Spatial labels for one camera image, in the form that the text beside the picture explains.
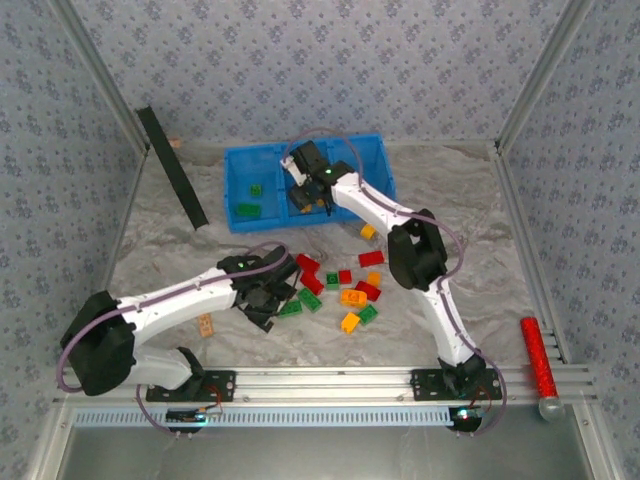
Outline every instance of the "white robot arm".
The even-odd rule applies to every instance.
[[[162,350],[145,343],[198,315],[232,307],[241,308],[268,332],[273,326],[270,318],[295,294],[286,281],[297,272],[295,260],[280,245],[264,257],[250,252],[226,257],[195,278],[155,292],[116,300],[106,291],[98,292],[62,337],[60,363],[66,352],[82,390],[90,396],[127,384],[191,388],[187,384],[200,381],[204,372],[188,349]]]
[[[381,201],[392,207],[396,212],[411,212],[408,208],[385,197],[366,182],[363,182],[362,186],[372,195],[379,197]],[[335,204],[358,215],[365,222],[372,225],[383,237],[389,235],[393,227],[401,227],[407,223],[406,217],[394,215],[367,198],[362,192],[362,186],[358,184],[358,174],[347,173],[343,175],[336,184],[331,187],[331,194]],[[416,295],[422,307],[424,318],[427,321],[427,326],[436,340],[438,358],[448,365],[463,364],[473,356],[473,352],[454,330],[442,304],[440,293],[446,295],[454,316],[453,320],[458,325],[460,331],[463,332],[463,335],[466,336],[471,345],[475,347],[475,344],[467,334],[458,310],[455,307],[449,289],[449,281],[445,279],[440,289],[437,288],[436,282],[437,279],[432,281],[427,291],[414,289],[412,292]]]

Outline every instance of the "black mounting bracket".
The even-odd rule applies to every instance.
[[[473,385],[460,394],[453,392],[445,380],[445,370],[441,368],[424,368],[411,371],[411,387],[416,402],[428,401],[471,401],[477,395],[478,400],[501,400],[502,389],[498,374],[493,369],[485,369],[479,374]]]
[[[220,392],[221,403],[232,402],[236,389],[236,378],[237,374],[233,370],[205,370],[197,389],[167,390],[152,386],[147,389],[146,400],[149,403],[197,402],[208,404],[217,402],[217,393]]]

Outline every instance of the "green lego brick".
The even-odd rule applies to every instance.
[[[259,217],[260,205],[254,205],[251,203],[239,203],[236,206],[236,214],[242,217]]]
[[[340,288],[340,280],[336,272],[327,273],[327,290],[338,290]]]
[[[262,196],[262,185],[253,184],[249,187],[249,191],[251,192],[252,197],[261,197]]]
[[[322,302],[316,297],[311,290],[303,288],[298,292],[298,298],[311,312],[315,313],[322,307]]]
[[[367,305],[362,310],[360,310],[358,316],[360,317],[360,323],[363,325],[367,325],[378,316],[378,311],[373,305]]]
[[[280,310],[280,313],[278,314],[278,317],[280,318],[287,318],[287,317],[293,317],[294,315],[299,315],[302,313],[302,304],[300,303],[300,300],[291,300],[290,302],[287,302],[284,307],[282,307],[282,309]]]

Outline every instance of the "wooden block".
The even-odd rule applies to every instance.
[[[213,318],[210,313],[198,315],[198,326],[200,327],[200,335],[207,338],[213,335]]]

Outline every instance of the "black panel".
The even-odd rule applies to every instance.
[[[492,401],[502,399],[502,390],[498,382],[498,374],[492,369],[486,369],[479,374],[474,382],[473,388],[470,389],[470,392],[466,396],[462,397],[451,391],[445,382],[444,375],[445,371],[440,368],[412,370],[411,386],[413,388],[414,400],[417,402],[433,400],[455,401],[466,398],[471,401],[479,387],[483,387],[489,392]]]
[[[184,173],[182,165],[180,165],[178,157],[162,131],[160,122],[158,122],[153,110],[151,107],[146,107],[138,110],[136,113],[147,135],[149,135],[149,140],[158,154],[162,168],[164,168],[167,177],[169,177],[171,186],[174,192],[176,192],[182,208],[184,208],[184,211],[189,216],[193,228],[197,230],[202,225],[207,225],[209,220],[207,220],[207,216],[204,210],[202,210],[196,192],[193,190],[187,174]]]

